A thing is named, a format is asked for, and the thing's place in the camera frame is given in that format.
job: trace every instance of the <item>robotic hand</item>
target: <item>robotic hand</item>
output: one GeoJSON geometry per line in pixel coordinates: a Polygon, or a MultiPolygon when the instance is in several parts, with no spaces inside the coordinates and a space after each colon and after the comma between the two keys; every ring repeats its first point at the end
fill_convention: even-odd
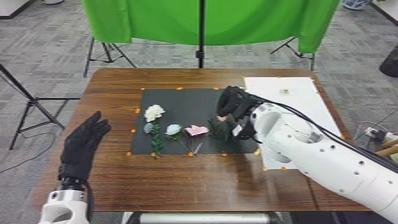
{"type": "Polygon", "coordinates": [[[95,199],[88,180],[98,145],[111,131],[109,120],[100,119],[102,113],[96,112],[66,138],[59,167],[61,185],[48,195],[40,224],[89,224],[95,199]],[[72,215],[70,219],[57,221],[66,214],[72,215]]]}
{"type": "Polygon", "coordinates": [[[358,148],[315,123],[301,111],[228,87],[217,105],[219,120],[228,114],[247,118],[233,135],[256,137],[263,156],[294,162],[303,174],[343,197],[398,223],[398,166],[358,148]]]}

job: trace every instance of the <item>black cable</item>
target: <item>black cable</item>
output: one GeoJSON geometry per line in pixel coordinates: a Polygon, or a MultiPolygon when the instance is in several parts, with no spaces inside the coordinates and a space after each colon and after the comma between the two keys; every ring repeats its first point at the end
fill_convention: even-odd
{"type": "Polygon", "coordinates": [[[375,123],[375,125],[370,127],[374,128],[386,120],[388,118],[393,116],[393,114],[397,113],[398,109],[390,113],[390,115],[384,117],[384,119],[375,123]]]}
{"type": "Polygon", "coordinates": [[[319,128],[322,134],[329,137],[329,139],[343,145],[352,151],[356,151],[375,163],[379,163],[391,171],[398,173],[398,166],[391,163],[375,153],[372,153],[368,150],[359,149],[352,143],[349,143],[342,137],[319,125],[319,123],[311,120],[311,118],[306,116],[306,114],[287,104],[278,103],[267,99],[262,98],[262,101],[265,103],[276,104],[279,107],[283,107],[319,128]]]}
{"type": "Polygon", "coordinates": [[[0,74],[0,78],[2,78],[4,82],[9,84],[9,86],[13,87],[13,89],[16,90],[16,92],[22,94],[22,96],[29,98],[29,96],[24,94],[22,90],[15,87],[15,85],[9,82],[9,80],[4,78],[4,75],[2,74],[0,74]]]}
{"type": "Polygon", "coordinates": [[[54,139],[52,139],[52,143],[50,143],[50,146],[47,147],[47,149],[41,151],[41,153],[27,160],[24,160],[15,166],[11,166],[8,169],[4,169],[0,171],[0,174],[6,173],[9,170],[13,170],[16,167],[20,167],[29,161],[36,160],[40,158],[40,156],[47,153],[47,151],[52,149],[54,147],[54,143],[56,143],[56,139],[57,139],[57,135],[54,133],[41,133],[38,135],[32,135],[32,136],[24,136],[24,138],[34,138],[41,135],[52,135],[54,136],[54,139]]]}
{"type": "Polygon", "coordinates": [[[88,216],[88,221],[91,222],[93,212],[95,212],[95,194],[93,194],[89,181],[84,182],[84,186],[88,189],[88,213],[86,213],[86,216],[88,216]]]}

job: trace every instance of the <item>green backdrop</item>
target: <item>green backdrop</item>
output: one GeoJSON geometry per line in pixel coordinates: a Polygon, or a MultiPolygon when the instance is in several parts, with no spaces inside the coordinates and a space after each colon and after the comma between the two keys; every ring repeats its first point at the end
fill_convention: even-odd
{"type": "MultiPolygon", "coordinates": [[[[299,38],[319,49],[340,0],[207,0],[207,45],[299,38]]],[[[199,0],[84,0],[95,39],[132,38],[198,45],[199,0]]]]}

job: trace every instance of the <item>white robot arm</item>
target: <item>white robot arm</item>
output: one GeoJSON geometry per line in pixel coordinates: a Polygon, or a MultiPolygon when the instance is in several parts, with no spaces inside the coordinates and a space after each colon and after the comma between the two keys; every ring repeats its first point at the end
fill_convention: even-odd
{"type": "Polygon", "coordinates": [[[237,87],[226,89],[219,116],[231,114],[237,120],[249,118],[246,128],[235,131],[237,138],[249,139],[256,133],[263,156],[283,163],[292,161],[315,182],[398,223],[397,165],[336,139],[322,127],[324,133],[317,132],[315,122],[285,106],[237,87]]]}
{"type": "Polygon", "coordinates": [[[263,155],[279,162],[292,161],[315,182],[398,223],[397,172],[319,135],[308,122],[281,107],[265,103],[253,114],[263,155]]]}

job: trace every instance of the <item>artificial flower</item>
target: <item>artificial flower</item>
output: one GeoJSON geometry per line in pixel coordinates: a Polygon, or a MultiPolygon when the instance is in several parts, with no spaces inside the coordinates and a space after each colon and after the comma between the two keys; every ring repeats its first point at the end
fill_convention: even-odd
{"type": "Polygon", "coordinates": [[[144,132],[146,134],[150,134],[153,131],[153,123],[146,123],[146,126],[144,126],[144,132]]]}
{"type": "Polygon", "coordinates": [[[208,133],[208,128],[191,125],[191,128],[185,128],[185,131],[189,132],[191,136],[198,136],[208,133]]]}
{"type": "Polygon", "coordinates": [[[155,121],[162,117],[162,113],[166,113],[166,110],[160,105],[155,104],[153,106],[150,106],[144,114],[146,122],[155,121]]]}
{"type": "Polygon", "coordinates": [[[167,135],[176,135],[182,131],[182,125],[171,124],[166,130],[167,135]]]}

